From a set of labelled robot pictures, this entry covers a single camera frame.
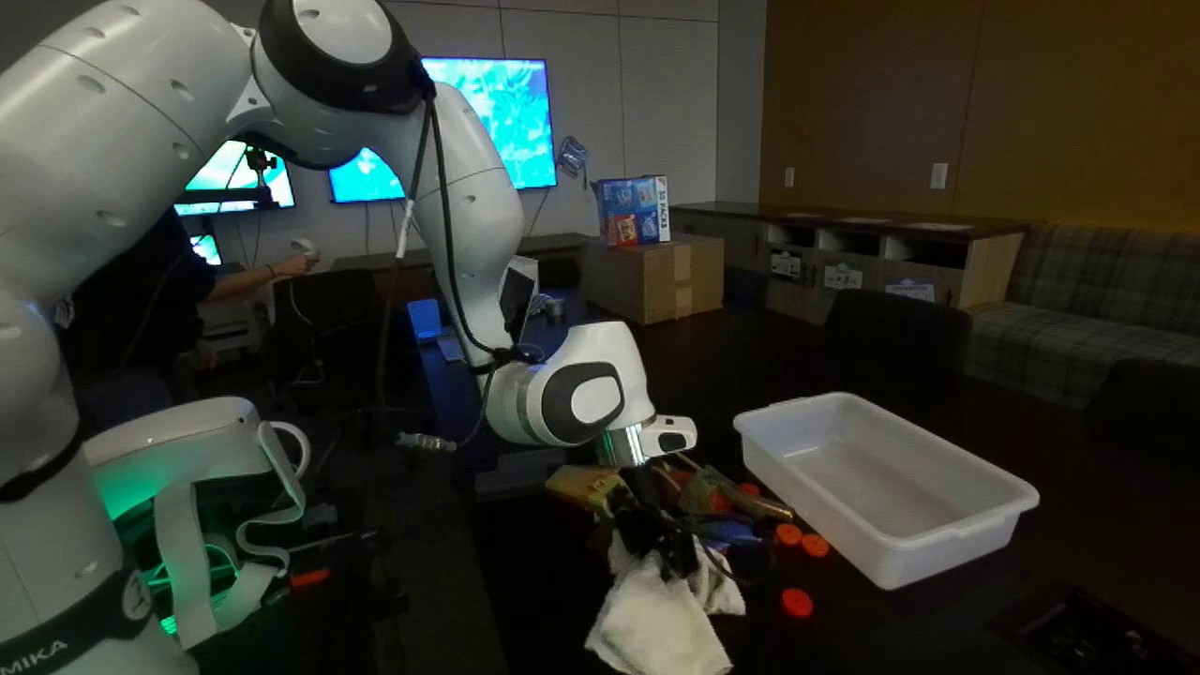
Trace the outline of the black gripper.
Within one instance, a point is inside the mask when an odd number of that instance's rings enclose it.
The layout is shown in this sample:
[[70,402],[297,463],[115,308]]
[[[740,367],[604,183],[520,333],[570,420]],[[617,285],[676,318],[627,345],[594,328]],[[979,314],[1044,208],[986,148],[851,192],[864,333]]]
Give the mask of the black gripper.
[[682,524],[669,512],[669,479],[659,463],[696,445],[696,423],[690,415],[652,415],[634,429],[600,434],[600,463],[616,467],[627,493],[617,494],[617,530],[634,553],[656,549],[669,555],[682,545]]

